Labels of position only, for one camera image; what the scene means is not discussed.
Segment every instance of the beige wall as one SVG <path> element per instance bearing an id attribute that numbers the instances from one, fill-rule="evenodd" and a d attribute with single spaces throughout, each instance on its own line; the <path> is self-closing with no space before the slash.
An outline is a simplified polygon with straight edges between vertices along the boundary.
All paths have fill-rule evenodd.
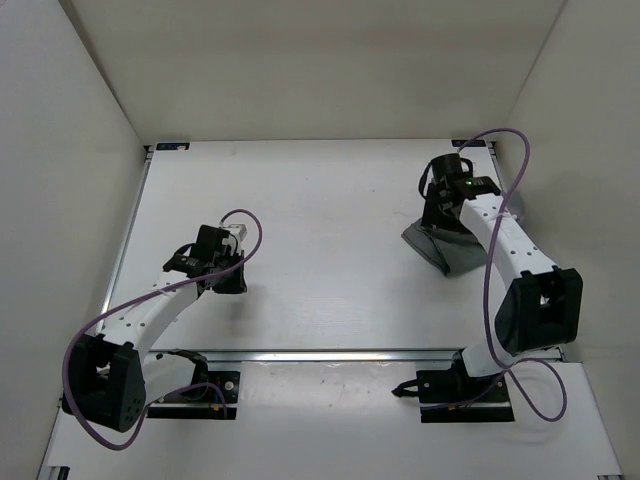
<path id="1" fill-rule="evenodd" d="M 144 157 L 56 1 L 0 6 L 0 146 L 0 478 L 22 480 L 38 471 L 64 349 L 99 307 Z"/>
<path id="2" fill-rule="evenodd" d="M 639 19 L 637 0 L 569 0 L 508 121 L 533 145 L 528 230 L 584 278 L 572 353 L 630 478 L 640 478 Z M 520 145 L 501 141 L 514 169 Z"/>
<path id="3" fill-rule="evenodd" d="M 502 123 L 562 0 L 61 0 L 143 141 Z"/>

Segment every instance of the white wall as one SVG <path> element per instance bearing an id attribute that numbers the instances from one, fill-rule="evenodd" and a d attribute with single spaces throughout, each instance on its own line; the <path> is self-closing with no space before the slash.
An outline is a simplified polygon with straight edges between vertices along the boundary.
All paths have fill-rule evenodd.
<path id="1" fill-rule="evenodd" d="M 533 144 L 528 229 L 584 278 L 573 353 L 631 478 L 640 478 L 638 19 L 637 0 L 569 0 L 508 122 Z M 520 145 L 503 140 L 513 169 Z"/>
<path id="2" fill-rule="evenodd" d="M 57 1 L 0 6 L 0 478 L 36 476 L 143 157 Z"/>
<path id="3" fill-rule="evenodd" d="M 494 126 L 562 0 L 63 2 L 151 143 L 440 138 Z"/>

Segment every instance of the cable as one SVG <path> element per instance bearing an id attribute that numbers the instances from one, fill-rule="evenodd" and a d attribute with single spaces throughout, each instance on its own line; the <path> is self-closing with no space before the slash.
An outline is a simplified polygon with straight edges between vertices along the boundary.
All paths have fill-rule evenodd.
<path id="1" fill-rule="evenodd" d="M 256 252 L 260 248 L 260 245 L 262 244 L 262 225 L 260 224 L 260 220 L 258 220 L 258 217 L 256 217 L 249 210 L 245 210 L 243 208 L 238 208 L 238 209 L 235 209 L 235 210 L 231 210 L 229 213 L 227 213 L 225 216 L 222 217 L 222 219 L 220 220 L 220 223 L 224 222 L 227 218 L 229 218 L 231 215 L 235 215 L 236 213 L 243 213 L 243 214 L 248 215 L 249 217 L 251 217 L 251 219 L 255 222 L 256 227 L 258 228 L 258 240 L 256 242 L 256 245 L 253 247 L 253 250 L 251 250 L 251 252 L 249 252 L 249 254 L 245 258 L 243 258 L 238 263 L 236 263 L 232 267 L 229 267 L 229 268 L 227 268 L 225 270 L 221 270 L 221 271 L 215 272 L 215 273 L 210 273 L 210 274 L 207 274 L 207 275 L 201 275 L 201 276 L 195 277 L 195 278 L 189 278 L 187 280 L 183 280 L 181 282 L 174 283 L 173 285 L 168 285 L 168 286 L 164 287 L 163 289 L 153 290 L 153 291 L 151 291 L 149 293 L 141 295 L 138 298 L 134 298 L 133 300 L 129 300 L 128 302 L 125 302 L 122 305 L 118 305 L 117 307 L 114 307 L 114 308 L 112 308 L 110 310 L 107 310 L 106 312 L 101 313 L 96 318 L 91 320 L 84 327 L 82 327 L 78 331 L 78 333 L 76 333 L 75 336 L 71 339 L 71 342 L 69 343 L 69 346 L 67 347 L 67 350 L 64 353 L 64 359 L 62 361 L 62 390 L 64 392 L 64 395 L 65 395 L 66 399 L 67 399 L 67 403 L 69 404 L 69 408 L 71 409 L 71 412 L 76 417 L 76 419 L 78 420 L 78 422 L 80 423 L 82 428 L 84 428 L 84 430 L 95 441 L 97 441 L 103 447 L 106 447 L 106 448 L 108 448 L 110 450 L 116 450 L 116 451 L 120 451 L 120 450 L 124 450 L 124 449 L 128 448 L 135 441 L 135 439 L 137 438 L 138 434 L 140 433 L 140 428 L 142 427 L 142 422 L 144 421 L 144 417 L 147 414 L 147 411 L 149 410 L 149 405 L 150 404 L 147 405 L 142 410 L 142 413 L 140 414 L 140 420 L 138 421 L 133 434 L 131 435 L 131 437 L 125 443 L 118 445 L 118 444 L 115 444 L 115 443 L 111 443 L 107 439 L 102 437 L 89 424 L 89 421 L 84 417 L 84 415 L 82 415 L 82 412 L 80 411 L 80 408 L 78 407 L 78 404 L 76 403 L 75 399 L 73 398 L 73 393 L 71 392 L 71 385 L 69 383 L 69 363 L 70 363 L 70 360 L 71 360 L 71 353 L 73 352 L 73 347 L 75 347 L 75 345 L 78 343 L 80 338 L 82 338 L 82 335 L 84 335 L 91 327 L 95 326 L 98 322 L 100 322 L 101 320 L 104 320 L 105 318 L 110 317 L 111 315 L 113 315 L 116 312 L 124 310 L 125 308 L 128 308 L 128 307 L 132 307 L 134 305 L 138 305 L 140 303 L 146 302 L 147 300 L 150 300 L 150 299 L 152 299 L 154 297 L 157 297 L 158 295 L 161 295 L 165 290 L 175 290 L 177 288 L 184 287 L 185 285 L 189 285 L 191 283 L 196 283 L 196 282 L 201 282 L 201 281 L 204 281 L 204 280 L 209 280 L 211 278 L 214 278 L 214 277 L 217 277 L 217 276 L 220 276 L 220 275 L 227 275 L 227 274 L 235 271 L 236 269 L 240 268 L 245 263 L 247 263 L 256 254 Z M 183 392 L 186 392 L 186 391 L 189 391 L 189 390 L 192 390 L 192 389 L 195 389 L 195 388 L 201 388 L 201 387 L 213 388 L 214 390 L 216 390 L 218 392 L 220 398 L 222 399 L 222 407 L 224 409 L 225 418 L 226 418 L 227 405 L 226 405 L 226 403 L 224 401 L 224 395 L 222 395 L 222 392 L 220 391 L 219 387 L 217 385 L 213 384 L 213 383 L 198 383 L 198 384 L 195 384 L 195 385 L 189 385 L 187 387 L 179 388 L 178 390 L 175 390 L 175 391 L 173 391 L 171 393 L 183 393 Z"/>
<path id="2" fill-rule="evenodd" d="M 534 413 L 538 417 L 540 417 L 541 419 L 543 419 L 543 420 L 545 420 L 547 422 L 557 422 L 566 413 L 567 404 L 568 404 L 567 389 L 566 389 L 566 387 L 564 385 L 564 382 L 562 381 L 562 378 L 560 377 L 560 374 L 557 372 L 557 370 L 555 368 L 553 368 L 553 366 L 549 362 L 546 362 L 546 361 L 538 359 L 538 358 L 523 358 L 523 359 L 520 359 L 517 362 L 515 362 L 513 365 L 507 365 L 507 364 L 505 364 L 504 362 L 502 362 L 498 358 L 498 355 L 496 355 L 495 347 L 493 345 L 493 339 L 491 338 L 491 320 L 490 320 L 490 317 L 489 317 L 489 284 L 491 282 L 491 265 L 493 264 L 493 257 L 495 255 L 496 244 L 497 244 L 497 241 L 498 241 L 498 232 L 500 231 L 500 225 L 502 225 L 502 219 L 503 219 L 504 212 L 505 212 L 505 210 L 507 208 L 507 204 L 509 203 L 509 200 L 511 199 L 511 195 L 513 195 L 513 192 L 515 192 L 515 190 L 518 188 L 518 185 L 520 184 L 520 181 L 522 180 L 522 177 L 524 176 L 524 173 L 527 170 L 527 166 L 529 165 L 529 158 L 531 156 L 531 144 L 529 143 L 529 139 L 527 138 L 527 136 L 523 132 L 521 132 L 520 130 L 517 130 L 515 128 L 506 128 L 506 127 L 492 128 L 490 130 L 485 130 L 484 132 L 480 132 L 479 134 L 477 134 L 473 138 L 467 140 L 458 149 L 458 152 L 460 152 L 463 148 L 465 148 L 471 142 L 474 142 L 475 140 L 478 140 L 478 139 L 480 139 L 480 138 L 482 138 L 482 137 L 484 137 L 486 135 L 490 135 L 492 133 L 512 133 L 512 134 L 517 135 L 518 137 L 520 137 L 520 139 L 522 139 L 522 141 L 524 143 L 524 160 L 522 161 L 522 166 L 520 167 L 520 171 L 516 175 L 516 178 L 513 181 L 513 183 L 511 184 L 511 187 L 509 187 L 509 190 L 507 190 L 507 192 L 503 195 L 502 203 L 500 204 L 500 208 L 498 209 L 498 214 L 497 214 L 497 217 L 496 217 L 496 223 L 495 223 L 495 225 L 493 227 L 493 231 L 491 232 L 491 241 L 489 242 L 489 249 L 487 251 L 487 264 L 486 264 L 485 270 L 484 270 L 484 286 L 483 286 L 483 293 L 482 293 L 482 314 L 483 314 L 483 318 L 484 318 L 484 332 L 485 332 L 485 335 L 487 337 L 487 345 L 489 347 L 489 352 L 491 353 L 491 358 L 496 363 L 496 365 L 498 365 L 503 370 L 503 372 L 500 374 L 500 377 L 502 377 L 506 373 L 508 373 L 509 376 L 511 377 L 511 379 L 513 380 L 513 383 L 518 388 L 518 390 L 520 390 L 520 393 L 522 394 L 523 398 L 525 399 L 525 401 L 527 402 L 529 407 L 531 407 L 531 409 L 534 411 Z M 544 365 L 549 370 L 551 370 L 551 373 L 553 373 L 553 375 L 556 377 L 556 380 L 558 380 L 558 384 L 560 385 L 560 390 L 562 392 L 562 408 L 560 409 L 560 412 L 558 413 L 558 415 L 556 415 L 555 417 L 547 417 L 542 412 L 540 412 L 540 410 L 538 410 L 538 408 L 535 406 L 535 404 L 531 400 L 531 397 L 529 397 L 529 395 L 525 391 L 524 387 L 522 386 L 520 381 L 516 378 L 515 374 L 513 373 L 512 368 L 515 367 L 516 365 L 518 365 L 520 363 L 524 363 L 524 362 L 535 362 L 535 363 L 539 363 L 539 364 Z M 494 382 L 480 396 L 483 396 L 491 388 L 493 388 L 495 383 L 497 383 L 497 382 Z M 472 400 L 472 401 L 464 402 L 464 403 L 471 403 L 471 402 L 477 400 L 477 398 Z"/>

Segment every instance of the white table surface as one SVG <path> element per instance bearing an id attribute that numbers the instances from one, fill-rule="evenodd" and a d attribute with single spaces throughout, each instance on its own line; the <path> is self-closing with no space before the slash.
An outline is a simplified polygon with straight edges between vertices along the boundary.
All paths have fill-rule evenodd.
<path id="1" fill-rule="evenodd" d="M 60 414 L 46 461 L 68 480 L 596 480 L 620 474 L 580 364 L 557 365 L 565 418 L 535 417 L 507 380 L 515 422 L 421 424 L 415 399 L 390 390 L 413 363 L 245 363 L 234 421 L 149 419 L 124 452 L 104 449 Z M 557 384 L 537 365 L 517 367 L 547 415 Z M 100 429 L 111 441 L 128 434 Z"/>
<path id="2" fill-rule="evenodd" d="M 249 291 L 207 292 L 155 348 L 459 348 L 483 335 L 482 269 L 444 278 L 401 238 L 417 183 L 449 140 L 194 142 L 153 155 L 112 305 L 149 289 L 174 250 L 252 210 L 264 243 Z M 494 178 L 486 147 L 464 151 Z M 246 248 L 256 239 L 250 219 Z M 492 308 L 504 289 L 493 276 Z"/>

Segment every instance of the gray cloth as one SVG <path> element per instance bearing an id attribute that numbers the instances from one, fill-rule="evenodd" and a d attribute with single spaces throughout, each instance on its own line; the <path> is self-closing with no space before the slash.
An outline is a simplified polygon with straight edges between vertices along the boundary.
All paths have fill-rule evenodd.
<path id="1" fill-rule="evenodd" d="M 517 193 L 511 197 L 509 211 L 522 224 L 524 202 Z M 420 223 L 421 219 L 412 223 L 402 233 L 402 238 L 445 276 L 462 275 L 487 262 L 487 253 L 470 233 L 422 227 Z"/>

